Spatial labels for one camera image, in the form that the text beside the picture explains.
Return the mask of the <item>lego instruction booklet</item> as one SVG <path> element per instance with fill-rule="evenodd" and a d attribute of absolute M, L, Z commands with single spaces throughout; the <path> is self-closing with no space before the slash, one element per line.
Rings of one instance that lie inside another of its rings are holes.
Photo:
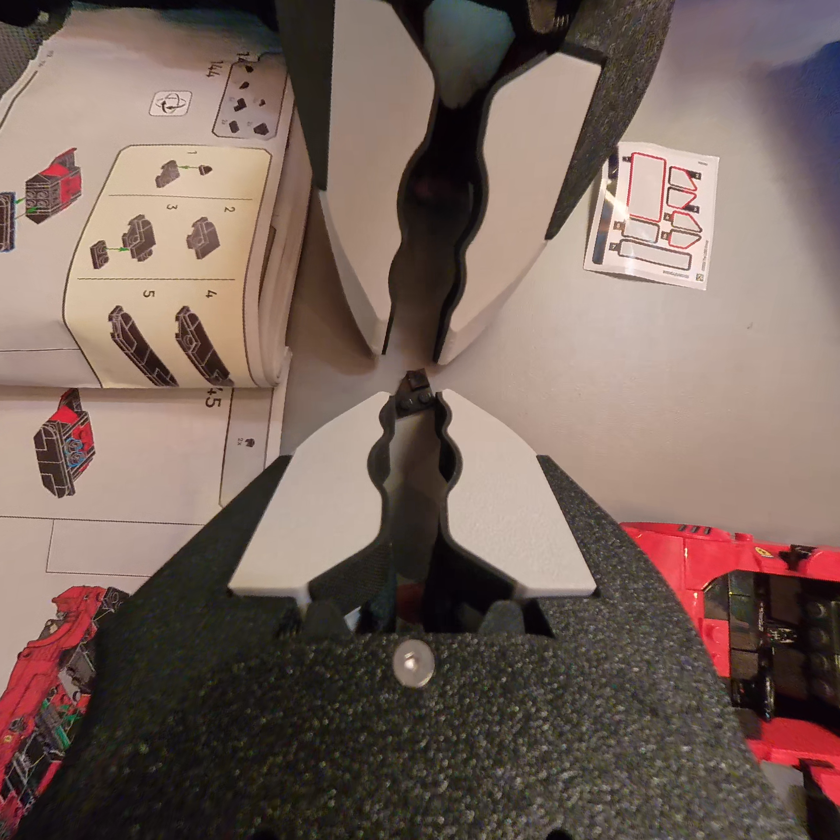
<path fill-rule="evenodd" d="M 2 838 L 102 622 L 279 454 L 311 167 L 279 40 L 74 3 L 2 95 Z"/>

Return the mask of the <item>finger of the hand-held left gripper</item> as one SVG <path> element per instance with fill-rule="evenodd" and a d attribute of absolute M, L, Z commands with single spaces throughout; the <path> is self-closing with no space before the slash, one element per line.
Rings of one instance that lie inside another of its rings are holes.
<path fill-rule="evenodd" d="M 404 175 L 435 104 L 433 71 L 394 6 L 336 2 L 327 185 L 319 199 L 344 296 L 374 355 L 385 352 L 389 335 Z"/>
<path fill-rule="evenodd" d="M 601 74 L 599 61 L 557 51 L 490 88 L 477 144 L 476 218 L 457 246 L 436 363 L 452 362 L 480 336 L 544 251 Z"/>

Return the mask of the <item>lego sticker sheet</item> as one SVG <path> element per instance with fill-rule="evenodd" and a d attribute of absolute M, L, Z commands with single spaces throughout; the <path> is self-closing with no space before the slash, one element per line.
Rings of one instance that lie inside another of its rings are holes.
<path fill-rule="evenodd" d="M 705 290 L 719 159 L 622 141 L 602 168 L 584 269 Z"/>

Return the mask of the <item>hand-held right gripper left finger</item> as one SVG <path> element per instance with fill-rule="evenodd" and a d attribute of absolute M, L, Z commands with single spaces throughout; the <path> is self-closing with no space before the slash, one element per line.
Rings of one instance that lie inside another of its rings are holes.
<path fill-rule="evenodd" d="M 392 570 L 384 524 L 394 398 L 377 392 L 307 438 L 229 582 L 239 595 L 369 601 Z"/>

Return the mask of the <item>red lego sports car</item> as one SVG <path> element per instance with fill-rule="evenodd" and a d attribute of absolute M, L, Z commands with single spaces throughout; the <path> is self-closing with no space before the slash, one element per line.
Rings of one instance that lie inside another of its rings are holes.
<path fill-rule="evenodd" d="M 707 648 L 756 760 L 801 772 L 810 838 L 839 837 L 839 551 L 625 522 Z"/>

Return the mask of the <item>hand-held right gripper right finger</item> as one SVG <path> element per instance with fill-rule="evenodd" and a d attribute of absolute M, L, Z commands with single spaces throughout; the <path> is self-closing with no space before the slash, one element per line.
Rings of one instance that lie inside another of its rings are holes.
<path fill-rule="evenodd" d="M 446 533 L 475 569 L 498 578 L 502 599 L 592 595 L 595 580 L 532 447 L 453 390 L 442 442 L 455 449 Z"/>

